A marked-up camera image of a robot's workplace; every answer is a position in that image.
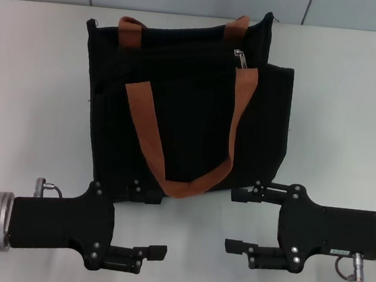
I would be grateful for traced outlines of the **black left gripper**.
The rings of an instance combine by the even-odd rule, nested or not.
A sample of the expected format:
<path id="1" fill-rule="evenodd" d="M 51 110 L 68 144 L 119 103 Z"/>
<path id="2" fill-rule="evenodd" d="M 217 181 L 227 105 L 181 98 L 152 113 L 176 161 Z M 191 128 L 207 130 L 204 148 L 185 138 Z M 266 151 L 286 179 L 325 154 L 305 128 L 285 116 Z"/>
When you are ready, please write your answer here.
<path id="1" fill-rule="evenodd" d="M 162 202 L 164 192 L 138 179 L 122 184 L 114 202 Z M 88 270 L 106 269 L 140 273 L 143 260 L 163 261 L 167 246 L 110 246 L 115 209 L 95 182 L 73 198 L 16 197 L 11 210 L 8 239 L 11 248 L 70 248 L 77 251 Z"/>

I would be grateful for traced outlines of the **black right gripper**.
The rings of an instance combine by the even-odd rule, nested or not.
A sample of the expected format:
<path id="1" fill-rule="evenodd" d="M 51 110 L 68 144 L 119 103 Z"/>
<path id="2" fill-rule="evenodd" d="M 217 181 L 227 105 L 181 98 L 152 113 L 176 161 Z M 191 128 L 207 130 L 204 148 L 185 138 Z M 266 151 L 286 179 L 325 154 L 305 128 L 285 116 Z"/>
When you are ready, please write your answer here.
<path id="1" fill-rule="evenodd" d="M 250 269 L 278 269 L 300 273 L 313 255 L 362 255 L 376 259 L 376 212 L 321 206 L 305 188 L 257 181 L 251 189 L 232 188 L 233 202 L 282 205 L 278 221 L 279 247 L 260 247 L 225 240 L 225 251 L 246 254 Z"/>

